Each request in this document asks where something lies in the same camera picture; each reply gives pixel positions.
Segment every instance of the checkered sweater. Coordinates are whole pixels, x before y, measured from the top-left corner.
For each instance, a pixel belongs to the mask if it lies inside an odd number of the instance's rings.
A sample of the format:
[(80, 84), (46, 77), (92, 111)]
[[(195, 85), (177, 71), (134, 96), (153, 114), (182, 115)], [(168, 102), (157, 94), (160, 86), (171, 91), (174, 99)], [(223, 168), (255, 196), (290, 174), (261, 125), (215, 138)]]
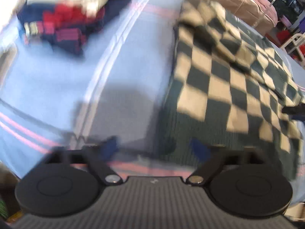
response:
[(175, 27), (173, 76), (159, 123), (161, 159), (196, 166), (189, 143), (263, 150), (295, 178), (302, 136), (283, 106), (303, 102), (267, 39), (219, 3), (185, 0)]

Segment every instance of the black circular disc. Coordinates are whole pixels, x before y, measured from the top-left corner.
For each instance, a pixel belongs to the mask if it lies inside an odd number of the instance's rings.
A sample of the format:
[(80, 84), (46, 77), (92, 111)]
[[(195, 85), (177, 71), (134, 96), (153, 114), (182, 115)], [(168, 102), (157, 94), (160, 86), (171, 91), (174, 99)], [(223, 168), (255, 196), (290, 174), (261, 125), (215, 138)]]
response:
[(77, 213), (89, 207), (98, 192), (97, 180), (91, 174), (65, 164), (40, 165), (15, 189), (25, 211), (47, 217)]
[(264, 164), (224, 171), (211, 181), (209, 190), (220, 207), (243, 217), (282, 213), (292, 199), (290, 183)]

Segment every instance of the blue bedsheet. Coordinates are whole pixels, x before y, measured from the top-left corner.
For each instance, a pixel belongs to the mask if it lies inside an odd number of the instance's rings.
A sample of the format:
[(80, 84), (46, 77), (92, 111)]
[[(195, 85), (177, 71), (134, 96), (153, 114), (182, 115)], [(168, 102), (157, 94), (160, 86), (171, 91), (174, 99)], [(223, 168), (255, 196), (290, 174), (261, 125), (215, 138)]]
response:
[[(5, 103), (0, 100), (0, 161), (23, 177), (54, 146), (78, 149), (85, 141), (98, 143), (118, 135), (122, 151), (109, 165), (122, 177), (187, 177), (190, 167), (148, 158), (171, 72), (172, 28), (182, 1), (133, 0), (89, 39), (83, 58), (47, 43), (24, 45), (16, 38), (19, 23), (13, 19), (0, 34), (0, 46), (17, 49), (1, 71), (0, 99)], [(277, 52), (305, 87), (305, 70)], [(300, 170), (303, 164), (302, 152)], [(305, 198), (301, 171), (292, 184), (293, 202)]]

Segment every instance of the gray ribbed panel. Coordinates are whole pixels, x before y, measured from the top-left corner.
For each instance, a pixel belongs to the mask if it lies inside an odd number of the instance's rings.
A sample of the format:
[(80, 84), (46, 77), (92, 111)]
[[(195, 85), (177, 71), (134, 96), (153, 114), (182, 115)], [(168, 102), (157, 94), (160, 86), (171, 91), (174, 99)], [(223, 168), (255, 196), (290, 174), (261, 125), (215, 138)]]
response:
[(17, 229), (292, 229), (283, 216), (264, 220), (234, 217), (216, 207), (204, 189), (179, 177), (130, 177), (106, 188), (98, 201), (65, 218), (25, 215)]

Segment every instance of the pile of clothes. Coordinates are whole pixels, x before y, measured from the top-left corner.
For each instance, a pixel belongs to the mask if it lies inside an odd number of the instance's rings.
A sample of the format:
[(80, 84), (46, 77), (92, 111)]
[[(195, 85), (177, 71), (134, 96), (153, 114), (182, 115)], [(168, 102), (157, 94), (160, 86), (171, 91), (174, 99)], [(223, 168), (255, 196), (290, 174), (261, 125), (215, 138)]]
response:
[(17, 17), (25, 44), (47, 41), (74, 55), (131, 0), (27, 0)]

